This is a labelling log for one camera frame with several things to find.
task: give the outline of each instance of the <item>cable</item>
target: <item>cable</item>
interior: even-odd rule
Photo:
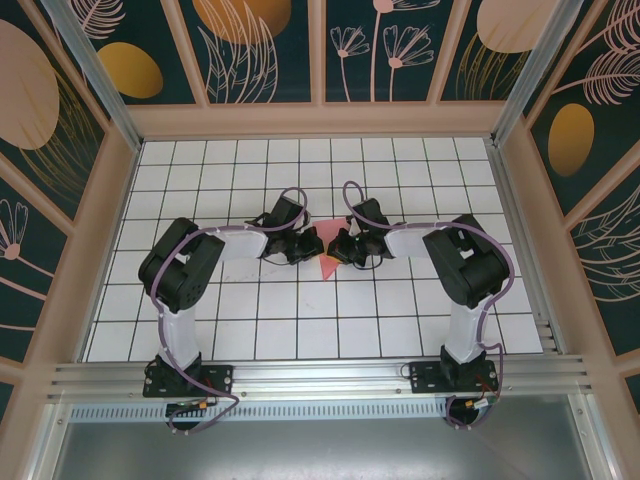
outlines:
[[[211,420],[204,422],[204,423],[200,423],[197,426],[195,426],[194,428],[192,428],[191,430],[178,430],[175,425],[173,424],[173,418],[175,418],[174,416],[172,416],[171,418],[169,418],[169,426],[171,427],[171,430],[174,434],[181,432],[182,435],[189,435],[190,433],[198,433],[201,432],[202,430],[205,430],[207,428],[209,428],[210,426],[214,425],[215,423],[218,422],[218,420],[220,418],[222,418],[223,416],[225,416],[227,413],[229,413],[231,410],[233,410],[238,403],[240,403],[240,399],[238,397],[236,397],[235,395],[232,395],[230,393],[227,392],[223,392],[220,390],[216,390],[215,388],[209,388],[208,386],[200,383],[199,381],[195,380],[194,378],[191,378],[182,368],[180,368],[180,365],[178,365],[177,360],[175,359],[175,357],[173,356],[173,354],[171,353],[171,350],[169,350],[169,347],[167,345],[167,339],[164,335],[164,306],[158,301],[158,285],[160,284],[160,280],[162,279],[162,276],[164,275],[164,273],[167,271],[167,268],[169,267],[169,264],[176,258],[176,256],[180,253],[180,251],[185,247],[185,245],[187,245],[191,240],[193,240],[194,238],[200,236],[200,235],[204,235],[205,233],[209,233],[209,232],[213,232],[213,233],[219,233],[219,232],[228,232],[228,231],[237,231],[237,230],[252,230],[252,231],[257,231],[257,232],[263,232],[263,233],[269,233],[269,232],[278,232],[280,230],[286,230],[288,228],[291,227],[295,227],[296,223],[298,223],[298,221],[304,217],[306,211],[307,211],[307,205],[308,205],[308,198],[307,198],[307,194],[305,193],[304,190],[298,188],[298,187],[290,187],[287,188],[285,190],[283,190],[283,192],[280,194],[280,197],[283,197],[284,195],[286,195],[287,193],[291,192],[291,191],[297,191],[302,195],[302,199],[303,199],[303,205],[302,205],[302,210],[300,211],[300,213],[296,216],[296,218],[294,218],[293,220],[291,220],[289,223],[286,223],[284,225],[278,226],[278,227],[270,227],[270,228],[265,228],[265,227],[255,227],[255,226],[251,226],[251,225],[225,225],[225,226],[221,226],[221,227],[207,227],[207,228],[201,228],[200,230],[197,230],[189,235],[187,235],[169,254],[169,256],[165,259],[165,261],[162,263],[162,266],[160,267],[160,269],[158,270],[158,274],[156,275],[156,277],[153,280],[153,283],[151,284],[151,290],[149,291],[149,297],[151,298],[151,303],[153,303],[153,305],[156,307],[156,309],[158,310],[158,335],[160,336],[160,345],[162,345],[162,350],[164,351],[164,353],[166,354],[167,358],[169,359],[169,362],[171,363],[171,366],[174,368],[174,370],[176,372],[178,372],[178,374],[184,378],[187,382],[191,383],[192,385],[198,387],[200,390],[203,390],[211,395],[215,395],[217,397],[224,397],[224,398],[229,398],[231,400],[233,400],[233,403],[228,406],[227,408],[225,408],[224,410],[222,410],[218,415],[216,415],[215,417],[213,417]]]
[[[345,184],[342,186],[342,198],[344,199],[344,202],[347,206],[347,208],[349,209],[349,211],[351,212],[351,214],[358,220],[360,220],[361,222],[364,222],[372,227],[376,227],[376,228],[381,228],[383,230],[399,230],[399,229],[404,229],[404,228],[439,228],[439,227],[453,227],[453,228],[459,228],[461,230],[466,230],[468,232],[474,233],[476,235],[478,235],[479,237],[483,238],[484,240],[488,241],[489,243],[491,243],[499,252],[500,254],[504,257],[504,259],[507,261],[507,265],[509,266],[509,278],[507,280],[507,285],[505,286],[505,288],[503,288],[500,292],[498,292],[494,297],[492,297],[484,306],[484,308],[482,309],[482,313],[480,314],[480,319],[478,321],[478,329],[476,330],[476,343],[484,350],[498,350],[498,355],[499,355],[499,365],[500,365],[500,373],[499,373],[499,379],[498,379],[498,391],[496,392],[496,398],[500,397],[500,393],[502,391],[502,380],[504,377],[504,352],[502,349],[502,344],[500,342],[496,343],[495,345],[485,345],[482,341],[482,330],[484,327],[484,322],[487,318],[487,314],[489,313],[489,309],[498,301],[500,300],[502,297],[504,297],[507,292],[511,289],[511,287],[513,286],[513,283],[515,282],[515,269],[513,266],[513,261],[511,260],[511,257],[509,257],[509,254],[507,253],[507,251],[504,249],[504,247],[502,245],[500,245],[500,242],[498,242],[495,238],[491,237],[490,235],[488,235],[486,232],[479,230],[477,228],[471,227],[469,225],[464,225],[462,223],[456,223],[456,222],[423,222],[423,223],[405,223],[405,224],[401,224],[401,225],[384,225],[382,223],[378,223],[378,222],[374,222],[369,220],[368,218],[360,215],[358,212],[355,211],[355,209],[353,208],[353,206],[351,205],[351,203],[349,202],[349,199],[347,198],[347,190],[349,189],[350,186],[355,187],[358,192],[360,193],[360,199],[364,200],[364,192],[362,190],[362,187],[360,187],[360,185],[358,185],[356,182],[354,182],[353,180],[348,180],[345,182]],[[453,395],[451,397],[449,397],[449,399],[447,400],[447,405],[446,405],[446,409],[445,409],[445,420],[447,421],[447,423],[449,425],[451,425],[452,427],[458,429],[459,427],[466,427],[468,430],[471,430],[471,425],[465,425],[462,422],[459,422],[458,420],[456,420],[455,418],[451,417],[450,415],[450,411],[451,411],[451,404],[453,403],[453,401],[456,399],[456,396]],[[489,408],[489,410],[487,410],[487,412],[485,412],[485,414],[482,416],[482,418],[480,420],[478,420],[475,423],[475,427],[480,426],[481,424],[483,424],[487,418],[489,417],[489,412],[491,411],[491,408]]]

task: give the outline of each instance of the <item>pink triangle object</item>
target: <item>pink triangle object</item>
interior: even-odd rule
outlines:
[[[349,229],[349,224],[345,217],[332,218],[330,220],[318,220],[317,222],[313,222],[313,226],[316,227],[318,236],[322,239],[325,254],[329,243],[338,236],[340,229]],[[320,268],[322,269],[322,279],[326,281],[338,269],[340,262],[325,254],[320,255]]]

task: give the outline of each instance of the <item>white grid floor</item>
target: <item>white grid floor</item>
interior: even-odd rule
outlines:
[[[485,342],[502,342],[507,354],[542,352],[482,139],[339,138],[145,143],[85,360],[155,355],[156,312],[137,271],[173,219],[238,224],[271,210],[290,186],[307,192],[312,221],[344,216],[346,180],[366,187],[392,223],[473,213],[511,253],[518,275]],[[241,260],[216,268],[198,304],[197,334],[205,360],[437,355],[449,310],[429,259],[394,259],[373,271],[340,266],[327,282],[317,258],[286,267]]]

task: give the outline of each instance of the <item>purple cable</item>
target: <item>purple cable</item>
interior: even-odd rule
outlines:
[[[504,367],[504,353],[502,351],[502,344],[500,344],[498,342],[495,345],[489,345],[489,346],[485,345],[482,342],[482,329],[484,327],[484,322],[485,322],[485,320],[487,318],[487,314],[489,313],[489,308],[491,308],[498,300],[500,300],[502,297],[504,297],[507,294],[507,292],[511,289],[511,286],[513,285],[513,282],[515,281],[515,275],[514,275],[515,269],[513,267],[513,261],[511,260],[511,257],[509,257],[509,254],[507,253],[507,251],[504,249],[504,247],[502,245],[500,245],[500,242],[498,242],[495,238],[491,237],[490,235],[487,235],[487,233],[483,232],[482,230],[478,230],[475,227],[471,227],[469,225],[464,225],[462,223],[455,223],[455,222],[423,222],[423,223],[405,223],[405,224],[402,224],[402,225],[384,225],[382,223],[373,222],[373,221],[369,220],[368,218],[363,217],[362,215],[360,215],[358,212],[356,212],[354,210],[353,206],[349,202],[349,199],[347,198],[347,189],[349,188],[349,186],[353,186],[358,190],[358,192],[360,193],[360,199],[361,200],[364,200],[364,192],[362,191],[362,187],[360,187],[360,185],[358,185],[353,180],[348,180],[342,186],[342,198],[344,199],[344,202],[347,205],[347,208],[349,209],[349,211],[351,212],[351,214],[355,218],[357,218],[358,220],[360,220],[363,223],[371,225],[372,227],[381,228],[381,229],[385,229],[385,230],[401,230],[401,229],[406,229],[406,228],[438,228],[438,227],[459,228],[461,230],[466,230],[468,232],[475,233],[479,237],[487,240],[494,247],[496,247],[496,249],[505,258],[505,260],[507,261],[507,265],[509,266],[509,279],[507,281],[507,285],[500,292],[498,292],[498,294],[496,296],[491,298],[486,303],[486,305],[482,309],[482,313],[480,314],[480,320],[478,321],[478,329],[476,330],[476,342],[478,343],[478,345],[481,348],[483,348],[484,350],[495,350],[495,349],[498,349],[500,373],[499,373],[499,378],[498,378],[498,391],[496,392],[496,398],[499,398],[500,397],[500,392],[502,392],[502,380],[503,380],[503,376],[504,376],[504,373],[503,373],[503,370],[504,370],[503,369],[503,367]],[[459,427],[466,427],[467,430],[471,430],[471,426],[470,425],[465,425],[464,423],[456,420],[455,418],[453,418],[450,415],[451,405],[453,404],[453,401],[455,399],[456,399],[455,395],[453,395],[452,397],[449,397],[447,399],[447,404],[446,404],[446,408],[445,408],[445,414],[446,414],[445,415],[445,420],[447,421],[447,423],[449,425],[451,425],[452,427],[454,427],[456,429],[459,428]],[[482,416],[482,418],[475,423],[475,427],[478,427],[478,426],[482,425],[487,420],[487,418],[489,417],[489,412],[492,410],[492,408],[493,408],[493,406],[489,407],[489,409],[485,412],[485,414]]]
[[[251,226],[251,225],[224,225],[224,226],[221,226],[221,227],[207,227],[207,228],[202,228],[200,230],[197,230],[197,231],[187,235],[184,238],[184,240],[182,240],[171,251],[169,256],[166,258],[166,260],[163,262],[162,266],[158,270],[158,274],[156,275],[156,277],[153,280],[153,284],[151,285],[151,291],[149,292],[149,297],[151,297],[151,303],[153,303],[153,305],[158,310],[158,335],[160,337],[160,344],[162,345],[162,349],[165,352],[165,354],[167,355],[167,358],[169,359],[169,362],[171,363],[171,366],[173,366],[173,368],[176,370],[176,372],[178,372],[178,374],[180,374],[180,376],[182,378],[184,378],[187,382],[191,383],[192,385],[195,385],[199,389],[201,389],[201,390],[203,390],[203,391],[205,391],[205,392],[207,392],[207,393],[209,393],[211,395],[215,395],[217,397],[230,398],[230,399],[233,400],[233,403],[230,406],[228,406],[227,408],[225,408],[224,410],[222,410],[222,412],[220,412],[218,415],[213,417],[208,422],[201,423],[201,424],[195,426],[191,430],[178,430],[174,426],[173,420],[175,419],[176,415],[178,415],[179,413],[184,411],[184,410],[176,410],[173,413],[173,415],[171,415],[171,417],[169,418],[169,426],[171,427],[171,429],[172,429],[174,434],[178,433],[178,432],[181,432],[183,435],[186,436],[186,435],[189,435],[189,433],[198,433],[198,432],[201,432],[202,430],[205,430],[205,429],[209,428],[210,426],[215,424],[220,418],[222,418],[224,415],[226,415],[232,409],[234,409],[236,407],[236,405],[238,405],[238,403],[240,403],[240,399],[238,397],[236,397],[235,395],[232,395],[232,394],[226,393],[226,392],[222,392],[220,390],[216,390],[214,388],[208,387],[208,386],[198,382],[197,380],[191,378],[182,368],[180,368],[180,366],[178,365],[177,360],[175,359],[175,357],[171,353],[171,350],[169,350],[169,347],[167,346],[167,339],[164,336],[164,306],[158,301],[158,297],[157,297],[158,284],[160,283],[160,279],[162,278],[164,273],[167,271],[167,268],[169,267],[169,264],[173,261],[173,259],[176,258],[176,256],[180,252],[180,250],[182,250],[184,248],[184,246],[187,245],[191,240],[193,240],[194,238],[196,238],[196,237],[198,237],[200,235],[203,235],[205,233],[209,233],[209,232],[224,232],[224,231],[230,231],[230,230],[253,230],[253,231],[258,231],[258,232],[263,232],[263,233],[269,233],[269,232],[278,232],[278,231],[281,231],[281,230],[286,230],[287,228],[294,227],[296,225],[296,223],[298,223],[298,221],[300,221],[300,219],[304,217],[304,214],[307,211],[308,199],[307,199],[307,194],[305,193],[305,191],[300,189],[300,188],[298,188],[298,187],[287,188],[287,189],[283,190],[283,192],[280,194],[280,196],[282,197],[282,196],[286,195],[287,193],[289,193],[291,191],[300,192],[300,194],[302,195],[303,203],[302,203],[302,210],[300,211],[298,216],[296,216],[296,218],[291,220],[289,223],[286,223],[286,224],[281,225],[279,227],[271,227],[271,228],[254,227],[254,226]]]

